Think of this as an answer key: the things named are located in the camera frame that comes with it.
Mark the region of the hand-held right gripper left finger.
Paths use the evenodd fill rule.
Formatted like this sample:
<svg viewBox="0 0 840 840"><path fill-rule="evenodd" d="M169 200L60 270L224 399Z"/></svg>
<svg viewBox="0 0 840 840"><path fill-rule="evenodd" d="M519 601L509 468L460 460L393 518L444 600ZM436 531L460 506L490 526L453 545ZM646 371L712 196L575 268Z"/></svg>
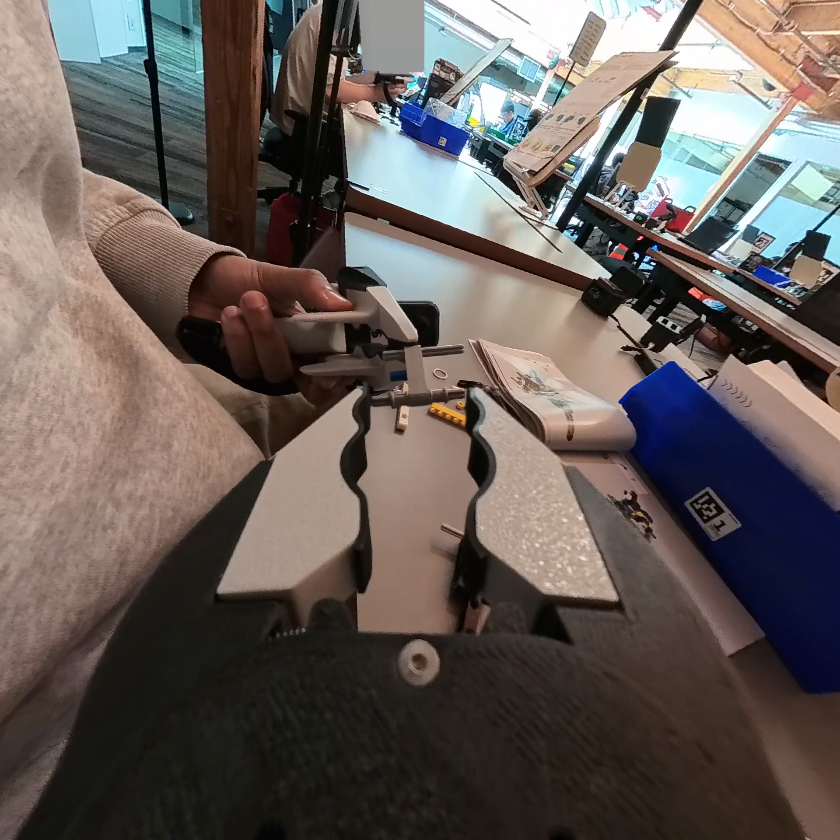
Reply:
<svg viewBox="0 0 840 840"><path fill-rule="evenodd" d="M275 601L307 621L320 601L366 591L371 525L360 480L370 428L370 389L355 387L274 455L218 584L221 601Z"/></svg>

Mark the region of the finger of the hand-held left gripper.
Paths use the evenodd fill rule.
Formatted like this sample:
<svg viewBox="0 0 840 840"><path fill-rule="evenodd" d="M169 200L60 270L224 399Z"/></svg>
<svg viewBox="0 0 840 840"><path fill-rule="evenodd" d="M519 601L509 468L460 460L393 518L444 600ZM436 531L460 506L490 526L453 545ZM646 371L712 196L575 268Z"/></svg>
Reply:
<svg viewBox="0 0 840 840"><path fill-rule="evenodd" d="M310 378L350 379L354 382L386 382L386 363L380 355L368 357L361 349L336 353L323 360L304 364L300 374Z"/></svg>
<svg viewBox="0 0 840 840"><path fill-rule="evenodd" d="M419 344L417 328L385 286L354 290L354 323L381 331L389 340Z"/></svg>

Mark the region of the grey lego axle assembly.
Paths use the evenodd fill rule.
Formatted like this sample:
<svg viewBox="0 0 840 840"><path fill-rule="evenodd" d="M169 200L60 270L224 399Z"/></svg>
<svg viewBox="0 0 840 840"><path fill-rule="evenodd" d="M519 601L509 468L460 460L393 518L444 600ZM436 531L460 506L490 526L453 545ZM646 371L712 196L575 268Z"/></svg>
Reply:
<svg viewBox="0 0 840 840"><path fill-rule="evenodd" d="M388 382L396 383L392 370L388 365L403 363L404 381L401 386L394 385L390 391L380 390L371 395L372 407L400 408L403 406L429 406L432 403L451 403L464 399L466 389L459 386L433 387L427 379L424 360L449 355L461 355L465 351L462 343L444 344L422 347L419 344L410 345L399 350L383 350L374 357L381 360L376 373L380 376L372 382L382 382L384 374L389 376Z"/></svg>

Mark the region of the person's left forearm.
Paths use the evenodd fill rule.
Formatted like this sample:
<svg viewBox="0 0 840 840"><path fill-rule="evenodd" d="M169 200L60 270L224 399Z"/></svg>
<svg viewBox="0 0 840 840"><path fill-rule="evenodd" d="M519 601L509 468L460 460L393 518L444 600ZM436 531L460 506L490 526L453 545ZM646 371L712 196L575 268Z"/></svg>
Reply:
<svg viewBox="0 0 840 840"><path fill-rule="evenodd" d="M81 222L95 260L131 309L173 349L196 276L213 258L244 254L185 231L162 205L125 184L87 169L81 173Z"/></svg>

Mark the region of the tan and black lego piece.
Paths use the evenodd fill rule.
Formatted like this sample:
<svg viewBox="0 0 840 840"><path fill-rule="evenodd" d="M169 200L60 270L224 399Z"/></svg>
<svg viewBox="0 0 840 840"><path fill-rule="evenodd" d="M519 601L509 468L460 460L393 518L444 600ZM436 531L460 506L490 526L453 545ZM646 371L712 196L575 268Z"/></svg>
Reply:
<svg viewBox="0 0 840 840"><path fill-rule="evenodd" d="M460 607L459 631L478 635L489 618L490 605L483 598L476 582L476 573L471 570L471 554L466 538L458 544L455 556L455 570L450 585L450 597Z"/></svg>

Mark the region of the printed lego instruction sheet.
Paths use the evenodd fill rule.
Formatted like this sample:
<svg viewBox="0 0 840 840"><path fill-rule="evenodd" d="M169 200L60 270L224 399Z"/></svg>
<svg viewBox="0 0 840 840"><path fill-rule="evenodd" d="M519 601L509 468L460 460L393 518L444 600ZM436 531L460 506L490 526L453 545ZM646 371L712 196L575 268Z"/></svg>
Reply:
<svg viewBox="0 0 840 840"><path fill-rule="evenodd" d="M681 583L710 627L725 655L732 656L764 638L764 632L714 571L695 541L648 484L634 461L619 453L565 451L567 466L577 468L604 497L618 502L632 495L649 518L643 531L659 559Z"/></svg>

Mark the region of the person's tan pants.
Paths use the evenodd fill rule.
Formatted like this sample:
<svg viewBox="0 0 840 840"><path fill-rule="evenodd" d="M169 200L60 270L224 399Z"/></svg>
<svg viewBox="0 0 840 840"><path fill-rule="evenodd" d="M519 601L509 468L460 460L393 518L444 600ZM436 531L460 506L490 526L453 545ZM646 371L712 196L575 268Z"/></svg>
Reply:
<svg viewBox="0 0 840 840"><path fill-rule="evenodd" d="M186 369L262 451L273 455L314 423L355 386L352 377L298 374L297 392L263 395L232 383L199 364Z"/></svg>

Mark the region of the stack of instruction booklets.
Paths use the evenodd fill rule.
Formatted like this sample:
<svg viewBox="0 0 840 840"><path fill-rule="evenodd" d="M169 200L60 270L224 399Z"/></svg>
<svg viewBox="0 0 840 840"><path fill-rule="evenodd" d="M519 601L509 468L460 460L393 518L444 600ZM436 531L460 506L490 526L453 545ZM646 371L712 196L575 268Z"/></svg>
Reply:
<svg viewBox="0 0 840 840"><path fill-rule="evenodd" d="M625 452L635 446L636 429L624 410L574 384L548 356L484 339L469 345L497 399L551 450Z"/></svg>

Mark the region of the small blue bin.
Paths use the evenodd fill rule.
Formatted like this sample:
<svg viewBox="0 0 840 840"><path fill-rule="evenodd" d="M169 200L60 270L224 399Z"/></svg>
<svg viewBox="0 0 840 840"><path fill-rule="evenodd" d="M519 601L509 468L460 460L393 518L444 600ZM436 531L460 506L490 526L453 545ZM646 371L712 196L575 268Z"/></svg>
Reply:
<svg viewBox="0 0 840 840"><path fill-rule="evenodd" d="M469 141L467 130L441 120L411 102L402 105L400 124L407 137L454 157L460 156Z"/></svg>

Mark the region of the blue plastic bin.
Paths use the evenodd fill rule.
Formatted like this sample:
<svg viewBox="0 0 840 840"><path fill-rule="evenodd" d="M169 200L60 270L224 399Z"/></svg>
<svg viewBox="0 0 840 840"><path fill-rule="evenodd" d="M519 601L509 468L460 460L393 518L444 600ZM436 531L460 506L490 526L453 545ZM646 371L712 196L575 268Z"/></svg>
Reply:
<svg viewBox="0 0 840 840"><path fill-rule="evenodd" d="M793 677L838 692L838 514L676 362L620 403L636 461Z"/></svg>

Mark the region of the black clamp device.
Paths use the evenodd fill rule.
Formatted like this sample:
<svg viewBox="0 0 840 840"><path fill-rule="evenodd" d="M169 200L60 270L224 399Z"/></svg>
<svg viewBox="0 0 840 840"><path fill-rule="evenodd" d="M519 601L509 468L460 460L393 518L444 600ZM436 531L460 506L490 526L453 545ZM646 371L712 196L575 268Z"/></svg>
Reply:
<svg viewBox="0 0 840 840"><path fill-rule="evenodd" d="M667 317L658 317L637 342L642 349L661 353L669 345L677 346L686 340L686 328Z"/></svg>

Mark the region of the black floor stand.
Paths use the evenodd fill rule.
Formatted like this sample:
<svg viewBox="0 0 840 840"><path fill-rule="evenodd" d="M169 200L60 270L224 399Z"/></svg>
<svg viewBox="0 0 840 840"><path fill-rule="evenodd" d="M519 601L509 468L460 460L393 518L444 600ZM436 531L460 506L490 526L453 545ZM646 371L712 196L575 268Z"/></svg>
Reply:
<svg viewBox="0 0 840 840"><path fill-rule="evenodd" d="M154 152L156 159L157 175L159 182L160 202L175 218L183 228L191 226L195 222L193 212L180 203L172 203L170 199L169 184L167 179L165 147L162 130L160 80L158 63L155 54L154 25L151 9L151 1L140 1L143 33L146 48L146 58L143 61L143 68L148 78L150 87L150 107L152 114L152 126L154 136Z"/></svg>

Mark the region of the black slanted pole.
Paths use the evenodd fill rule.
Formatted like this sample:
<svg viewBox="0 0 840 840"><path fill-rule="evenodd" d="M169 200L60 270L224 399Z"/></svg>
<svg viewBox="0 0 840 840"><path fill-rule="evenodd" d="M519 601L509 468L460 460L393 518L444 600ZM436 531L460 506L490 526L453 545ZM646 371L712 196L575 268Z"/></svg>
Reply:
<svg viewBox="0 0 840 840"><path fill-rule="evenodd" d="M685 1L682 4L679 15L668 31L665 40L660 45L659 51L676 50L679 41L686 32L689 24L697 15L701 5L701 1ZM574 192L570 195L569 201L559 216L556 226L561 233L563 233L566 229L587 193L589 193L596 185L604 163L606 163L607 159L613 152L614 147L622 138L634 115L639 110L644 96L649 92L660 72L661 69L652 71L644 79L639 81L632 90L630 99L617 115L612 128L605 135L601 145L597 148L592 163L583 173L580 182L576 186Z"/></svg>

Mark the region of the black laptop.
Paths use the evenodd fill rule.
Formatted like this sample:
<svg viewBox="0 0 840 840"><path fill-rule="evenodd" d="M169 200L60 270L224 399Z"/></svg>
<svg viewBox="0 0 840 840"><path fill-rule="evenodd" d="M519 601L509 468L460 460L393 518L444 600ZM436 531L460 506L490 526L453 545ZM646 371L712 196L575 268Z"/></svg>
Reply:
<svg viewBox="0 0 840 840"><path fill-rule="evenodd" d="M729 219L706 217L692 231L683 234L684 244L711 256L738 232L737 225Z"/></svg>

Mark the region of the wooden post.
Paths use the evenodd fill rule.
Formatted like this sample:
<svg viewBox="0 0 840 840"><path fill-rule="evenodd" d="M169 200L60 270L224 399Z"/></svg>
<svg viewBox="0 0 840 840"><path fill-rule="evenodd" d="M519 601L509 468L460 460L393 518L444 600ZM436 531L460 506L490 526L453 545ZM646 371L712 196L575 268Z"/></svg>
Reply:
<svg viewBox="0 0 840 840"><path fill-rule="evenodd" d="M206 211L212 240L256 239L265 4L202 1Z"/></svg>

